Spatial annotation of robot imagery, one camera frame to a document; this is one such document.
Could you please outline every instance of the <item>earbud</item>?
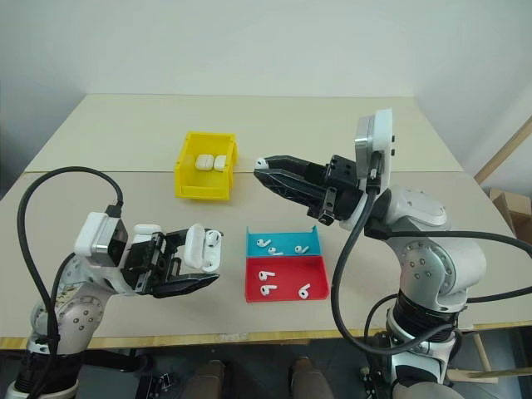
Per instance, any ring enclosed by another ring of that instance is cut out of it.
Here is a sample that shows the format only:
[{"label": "earbud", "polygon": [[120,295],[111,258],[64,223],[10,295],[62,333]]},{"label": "earbud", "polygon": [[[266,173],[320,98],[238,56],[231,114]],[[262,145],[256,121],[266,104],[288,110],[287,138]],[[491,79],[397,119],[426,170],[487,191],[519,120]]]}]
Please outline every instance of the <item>earbud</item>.
[{"label": "earbud", "polygon": [[263,239],[258,239],[257,240],[257,246],[260,247],[260,248],[267,247],[271,243],[272,243],[271,239],[267,239],[266,241],[264,241]]},{"label": "earbud", "polygon": [[310,288],[310,284],[305,284],[303,285],[299,291],[298,291],[298,295],[301,299],[307,299],[308,298],[308,289]]},{"label": "earbud", "polygon": [[221,233],[218,230],[209,230],[207,233],[205,233],[205,243],[213,248],[217,243],[219,243],[219,239],[221,237]]},{"label": "earbud", "polygon": [[275,277],[274,272],[259,272],[259,280],[266,281],[268,277]]},{"label": "earbud", "polygon": [[266,162],[266,159],[258,158],[255,161],[255,169],[267,169],[267,168],[268,168],[268,162]]},{"label": "earbud", "polygon": [[308,246],[306,246],[305,248],[303,248],[301,245],[298,245],[296,246],[296,248],[293,249],[295,251],[296,254],[304,254],[305,252],[308,251]]},{"label": "earbud", "polygon": [[277,289],[277,285],[263,285],[260,287],[260,293],[266,297],[269,295],[270,289]]}]

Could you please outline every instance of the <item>cardboard box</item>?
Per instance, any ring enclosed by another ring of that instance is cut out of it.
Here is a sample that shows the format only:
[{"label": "cardboard box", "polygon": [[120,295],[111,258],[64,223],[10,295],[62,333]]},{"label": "cardboard box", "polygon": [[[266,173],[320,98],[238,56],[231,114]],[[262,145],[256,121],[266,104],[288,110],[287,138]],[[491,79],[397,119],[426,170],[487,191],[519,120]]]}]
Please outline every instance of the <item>cardboard box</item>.
[{"label": "cardboard box", "polygon": [[490,200],[510,226],[515,237],[532,244],[532,205],[525,195],[490,189]]},{"label": "cardboard box", "polygon": [[[492,188],[490,189],[490,200],[503,215],[513,232],[532,217],[532,205],[530,198],[526,195]],[[510,214],[511,223],[507,219],[508,214]]]}]

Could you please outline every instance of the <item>table edge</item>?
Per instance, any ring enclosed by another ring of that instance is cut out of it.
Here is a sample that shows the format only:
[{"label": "table edge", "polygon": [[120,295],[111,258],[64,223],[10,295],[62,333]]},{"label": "table edge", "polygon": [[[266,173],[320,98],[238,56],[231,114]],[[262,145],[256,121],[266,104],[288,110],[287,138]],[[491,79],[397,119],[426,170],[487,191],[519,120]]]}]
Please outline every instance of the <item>table edge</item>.
[{"label": "table edge", "polygon": [[[508,323],[475,324],[466,331],[482,331],[496,328],[515,328],[532,326],[532,320]],[[383,328],[372,328],[370,335],[382,331]],[[361,328],[351,329],[357,337],[363,335]],[[236,332],[190,335],[163,335],[153,337],[94,337],[89,349],[109,349],[115,347],[173,347],[185,345],[207,345],[219,343],[253,343],[276,341],[301,341],[309,339],[340,338],[338,330],[307,330],[307,331],[274,331],[274,332]],[[0,350],[25,349],[25,337],[0,337]]]}]

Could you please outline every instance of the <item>yellow bin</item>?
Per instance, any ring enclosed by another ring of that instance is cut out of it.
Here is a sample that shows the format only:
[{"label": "yellow bin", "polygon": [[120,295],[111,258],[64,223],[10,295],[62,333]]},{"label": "yellow bin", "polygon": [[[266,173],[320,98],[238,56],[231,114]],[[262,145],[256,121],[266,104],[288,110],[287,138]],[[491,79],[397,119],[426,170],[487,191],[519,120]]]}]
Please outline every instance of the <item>yellow bin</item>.
[{"label": "yellow bin", "polygon": [[[198,155],[225,155],[223,171],[197,170]],[[235,135],[190,131],[175,163],[175,196],[197,200],[228,200],[238,151]]]}]

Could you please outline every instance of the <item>blue tray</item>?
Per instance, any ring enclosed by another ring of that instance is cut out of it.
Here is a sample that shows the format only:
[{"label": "blue tray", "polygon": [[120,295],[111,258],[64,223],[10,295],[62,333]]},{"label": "blue tray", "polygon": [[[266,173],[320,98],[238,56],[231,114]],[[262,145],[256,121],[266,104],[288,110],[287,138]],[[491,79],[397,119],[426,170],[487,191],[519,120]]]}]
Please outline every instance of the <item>blue tray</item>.
[{"label": "blue tray", "polygon": [[[267,241],[272,240],[267,247],[260,248],[257,245],[257,240],[263,239]],[[309,247],[304,254],[296,254],[295,247],[301,245],[303,248]],[[319,246],[318,228],[316,226],[310,232],[291,232],[291,233],[250,233],[247,231],[247,249],[246,256],[248,258],[260,258],[269,256],[269,247],[275,247],[277,252],[282,252],[283,256],[316,256],[322,254],[322,249]]]}]

